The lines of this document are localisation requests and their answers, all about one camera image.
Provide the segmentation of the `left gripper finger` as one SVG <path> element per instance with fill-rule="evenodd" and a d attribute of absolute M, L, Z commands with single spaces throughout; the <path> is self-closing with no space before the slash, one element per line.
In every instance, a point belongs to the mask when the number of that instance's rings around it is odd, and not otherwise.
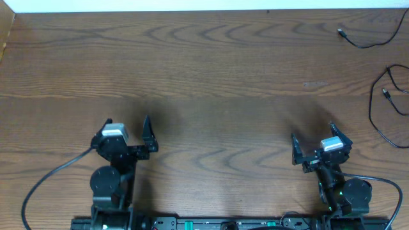
<path fill-rule="evenodd" d="M 143 124 L 143 134 L 142 134 L 143 141 L 147 146 L 156 146 L 157 140 L 153 133 L 153 129 L 151 127 L 150 117 L 146 115 Z"/>
<path fill-rule="evenodd" d="M 104 128 L 106 127 L 106 125 L 111 124 L 112 123 L 112 118 L 108 118 L 106 120 L 106 122 L 103 124 L 103 126 L 101 127 L 101 129 L 95 134 L 95 139 L 96 140 L 100 140 L 103 136 L 102 131 L 104 130 Z"/>

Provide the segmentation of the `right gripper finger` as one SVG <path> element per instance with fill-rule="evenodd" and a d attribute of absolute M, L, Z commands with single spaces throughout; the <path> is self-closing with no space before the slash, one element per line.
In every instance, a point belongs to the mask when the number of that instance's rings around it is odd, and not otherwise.
<path fill-rule="evenodd" d="M 338 138 L 340 138 L 345 146 L 351 146 L 351 140 L 346 135 L 344 135 L 333 122 L 330 122 L 329 126 L 334 137 L 337 136 Z"/>
<path fill-rule="evenodd" d="M 292 144 L 292 148 L 293 148 L 292 157 L 293 158 L 302 158 L 303 157 L 302 150 L 300 148 L 299 141 L 296 138 L 294 133 L 291 134 L 291 144 Z"/>

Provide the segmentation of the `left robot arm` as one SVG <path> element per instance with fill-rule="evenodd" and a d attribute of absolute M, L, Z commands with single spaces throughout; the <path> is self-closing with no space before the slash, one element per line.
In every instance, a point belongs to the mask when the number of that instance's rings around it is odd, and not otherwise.
<path fill-rule="evenodd" d="M 158 142 L 148 116 L 143 123 L 142 145 L 129 146 L 129 135 L 123 123 L 109 118 L 91 140 L 91 147 L 109 162 L 98 168 L 90 179 L 93 191 L 92 216 L 100 211 L 123 211 L 132 203 L 135 168 L 158 151 Z"/>

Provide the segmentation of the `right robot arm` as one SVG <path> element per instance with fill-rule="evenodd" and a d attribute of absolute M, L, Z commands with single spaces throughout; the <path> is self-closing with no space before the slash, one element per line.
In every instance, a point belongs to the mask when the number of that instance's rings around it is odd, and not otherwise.
<path fill-rule="evenodd" d="M 347 180 L 340 168 L 349 159 L 353 142 L 334 123 L 330 124 L 330 130 L 332 137 L 322 140 L 320 148 L 311 156 L 303 155 L 298 139 L 292 134 L 292 164 L 302 165 L 304 173 L 316 173 L 320 196 L 334 215 L 352 217 L 368 214 L 371 184 L 356 176 Z"/>

